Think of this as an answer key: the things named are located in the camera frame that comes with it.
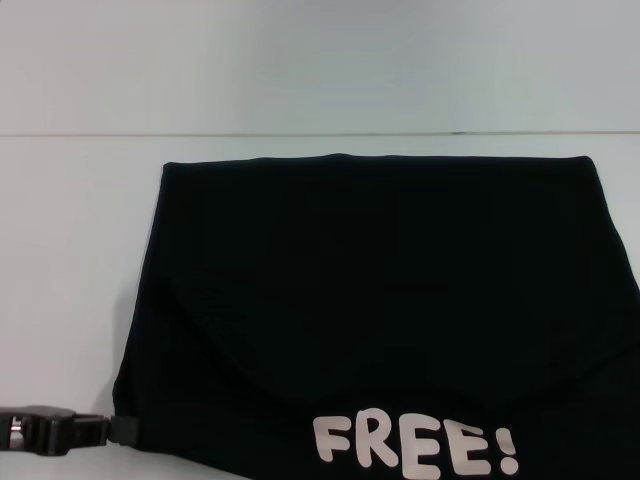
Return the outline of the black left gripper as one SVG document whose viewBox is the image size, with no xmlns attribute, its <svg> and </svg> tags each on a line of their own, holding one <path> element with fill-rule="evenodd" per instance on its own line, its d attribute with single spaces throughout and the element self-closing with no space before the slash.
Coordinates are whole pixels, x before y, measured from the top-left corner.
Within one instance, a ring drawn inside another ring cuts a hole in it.
<svg viewBox="0 0 640 480">
<path fill-rule="evenodd" d="M 1 451 L 64 456 L 75 446 L 105 446 L 108 442 L 136 446 L 139 421 L 130 416 L 77 415 L 51 406 L 1 408 Z"/>
</svg>

